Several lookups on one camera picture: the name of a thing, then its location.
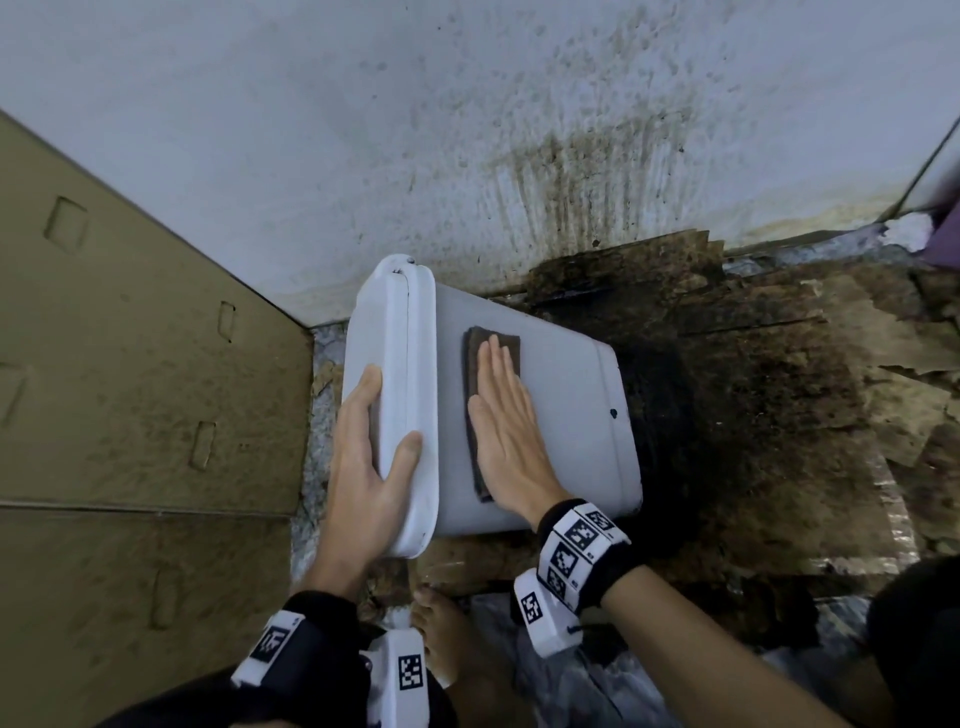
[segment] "floor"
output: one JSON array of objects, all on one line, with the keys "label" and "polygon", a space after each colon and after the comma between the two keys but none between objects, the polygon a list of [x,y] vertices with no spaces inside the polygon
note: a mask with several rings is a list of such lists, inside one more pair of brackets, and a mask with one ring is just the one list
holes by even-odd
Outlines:
[{"label": "floor", "polygon": [[[623,526],[752,643],[815,640],[815,598],[960,550],[960,277],[877,232],[725,259],[685,231],[547,261],[501,301],[616,350],[645,498]],[[316,331],[295,576],[323,517],[345,338]],[[536,553],[527,534],[435,540],[384,562],[362,613],[407,603],[412,583],[503,591]]]}]

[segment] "purple object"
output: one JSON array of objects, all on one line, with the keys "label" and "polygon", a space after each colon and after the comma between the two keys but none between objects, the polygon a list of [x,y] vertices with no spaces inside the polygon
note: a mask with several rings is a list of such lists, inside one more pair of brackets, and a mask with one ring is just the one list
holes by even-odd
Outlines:
[{"label": "purple object", "polygon": [[922,258],[930,265],[960,270],[960,202],[953,206],[944,224],[930,235]]}]

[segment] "trash can lid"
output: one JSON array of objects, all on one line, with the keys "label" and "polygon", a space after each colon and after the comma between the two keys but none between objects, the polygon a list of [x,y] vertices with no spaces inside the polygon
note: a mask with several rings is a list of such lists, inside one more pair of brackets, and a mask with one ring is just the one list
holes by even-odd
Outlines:
[{"label": "trash can lid", "polygon": [[347,328],[344,398],[368,364],[383,372],[383,389],[370,413],[373,466],[380,476],[390,472],[394,450],[408,432],[423,436],[406,518],[388,551],[412,559],[430,543],[437,524],[440,454],[437,287],[430,269],[409,255],[385,257],[357,294]]}]

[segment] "plastic bin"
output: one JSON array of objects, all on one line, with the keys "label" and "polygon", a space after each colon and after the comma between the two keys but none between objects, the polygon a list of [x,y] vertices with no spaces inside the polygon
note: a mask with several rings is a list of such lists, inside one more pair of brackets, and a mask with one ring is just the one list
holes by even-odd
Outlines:
[{"label": "plastic bin", "polygon": [[614,517],[638,509],[640,468],[613,349],[438,285],[409,255],[389,255],[357,294],[347,330],[344,397],[367,364],[382,368],[383,390],[371,413],[374,465],[381,474],[390,470],[407,432],[423,433],[410,504],[391,554],[418,556],[434,534],[528,527],[482,502],[473,487],[463,355],[464,334],[474,326],[520,336],[520,377],[564,487]]}]

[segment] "forearm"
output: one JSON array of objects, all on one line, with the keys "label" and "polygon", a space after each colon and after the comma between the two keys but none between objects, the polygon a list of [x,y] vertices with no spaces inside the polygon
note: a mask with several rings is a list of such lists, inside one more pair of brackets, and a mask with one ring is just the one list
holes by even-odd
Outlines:
[{"label": "forearm", "polygon": [[690,728],[848,725],[647,567],[613,584],[601,604]]}]

